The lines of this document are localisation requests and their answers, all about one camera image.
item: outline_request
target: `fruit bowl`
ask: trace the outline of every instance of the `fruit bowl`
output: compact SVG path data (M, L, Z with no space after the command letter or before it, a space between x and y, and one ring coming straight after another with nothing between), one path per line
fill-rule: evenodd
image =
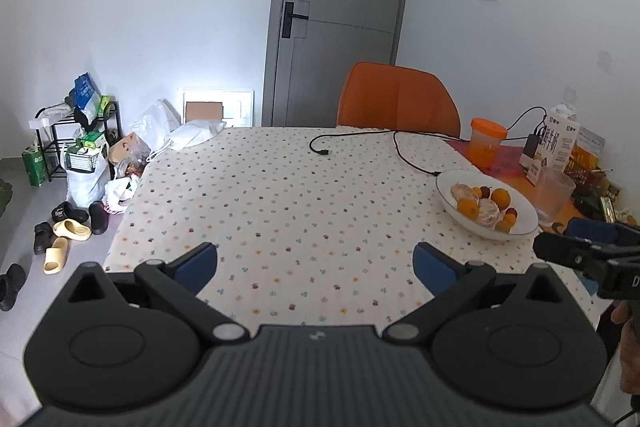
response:
M475 221L464 216L457 210L457 201L451 194L451 186L455 184L465 184L469 187L491 187L505 188L511 195L511 206L518 211L518 219L513 225L511 232L500 232L493 228L483 227ZM445 210L451 217L462 225L469 232L473 232L485 239L492 241L512 241L514 239L524 239L527 235L538 229L538 214L529 200L520 194L515 188L510 187L504 182L482 174L482 172L473 171L444 171L436 177L436 189L442 200Z

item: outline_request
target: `door handle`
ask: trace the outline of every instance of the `door handle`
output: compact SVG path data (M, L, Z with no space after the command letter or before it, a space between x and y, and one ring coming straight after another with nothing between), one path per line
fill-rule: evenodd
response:
M291 24L293 19L302 19L305 21L309 20L308 15L300 15L299 13L293 13L293 3L286 2L284 3L284 17L282 21L282 38L290 39L291 38Z

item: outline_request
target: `cardboard box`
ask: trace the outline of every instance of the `cardboard box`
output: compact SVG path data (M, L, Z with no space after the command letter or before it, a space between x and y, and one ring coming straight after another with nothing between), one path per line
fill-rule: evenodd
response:
M184 123L192 120L222 120L222 102L186 102Z
M527 172L527 180L535 185L543 166L564 171L579 129L580 124L575 113L567 111L564 105L556 106L549 111L545 118L544 134Z

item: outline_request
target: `floral tablecloth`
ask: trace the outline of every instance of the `floral tablecloth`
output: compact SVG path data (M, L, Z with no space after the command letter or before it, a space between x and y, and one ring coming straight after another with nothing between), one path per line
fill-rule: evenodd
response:
M460 228L434 178L398 157L391 133L316 142L332 150L319 156L308 142L325 132L232 128L162 154L146 169L104 269L171 261L210 241L218 271L198 297L252 333L265 323L382 331L432 297L412 269L419 241L499 271L521 272L534 261L531 239L493 243ZM435 137L399 134L398 143L427 170L475 168ZM555 268L596 323L577 277Z

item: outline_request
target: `milk carton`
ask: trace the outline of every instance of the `milk carton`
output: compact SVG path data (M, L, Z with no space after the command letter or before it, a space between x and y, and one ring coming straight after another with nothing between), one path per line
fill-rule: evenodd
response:
M564 171L579 129L580 124L573 107L561 103L551 109L546 115L545 130L533 156L527 180L535 185L543 166Z

